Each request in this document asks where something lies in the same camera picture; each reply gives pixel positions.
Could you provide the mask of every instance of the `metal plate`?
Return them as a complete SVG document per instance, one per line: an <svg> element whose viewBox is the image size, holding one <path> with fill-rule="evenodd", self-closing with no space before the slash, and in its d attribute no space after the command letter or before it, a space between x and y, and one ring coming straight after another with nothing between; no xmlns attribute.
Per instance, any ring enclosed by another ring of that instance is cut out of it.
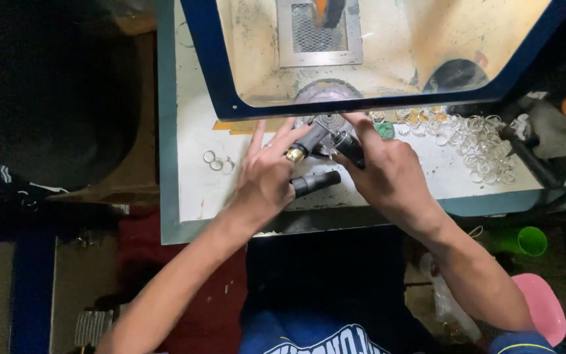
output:
<svg viewBox="0 0 566 354"><path fill-rule="evenodd" d="M357 0L347 0L343 18L333 29L314 28L312 6L311 0L277 2L280 67L362 64Z"/></svg>

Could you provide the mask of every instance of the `blue t-shirt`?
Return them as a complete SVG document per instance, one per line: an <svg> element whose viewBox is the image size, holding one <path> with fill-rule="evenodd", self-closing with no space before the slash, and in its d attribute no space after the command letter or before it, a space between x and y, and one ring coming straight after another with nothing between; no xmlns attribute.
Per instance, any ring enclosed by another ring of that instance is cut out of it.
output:
<svg viewBox="0 0 566 354"><path fill-rule="evenodd" d="M403 238L384 229L250 241L239 353L441 352L405 306ZM489 352L554 351L538 333L507 333Z"/></svg>

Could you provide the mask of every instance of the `plastic bag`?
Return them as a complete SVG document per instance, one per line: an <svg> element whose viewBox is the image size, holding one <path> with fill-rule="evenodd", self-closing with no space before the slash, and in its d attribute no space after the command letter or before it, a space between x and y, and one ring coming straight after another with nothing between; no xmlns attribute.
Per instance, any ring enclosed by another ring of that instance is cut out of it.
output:
<svg viewBox="0 0 566 354"><path fill-rule="evenodd" d="M466 312L460 307L458 302L453 298L449 286L442 275L438 274L435 277L431 276L431 266L433 258L431 254L426 253L420 262L421 273L429 279L434 286L434 302L436 303L436 319L442 323L458 323L468 335L471 342L477 342L482 333L479 328L467 315Z"/></svg>

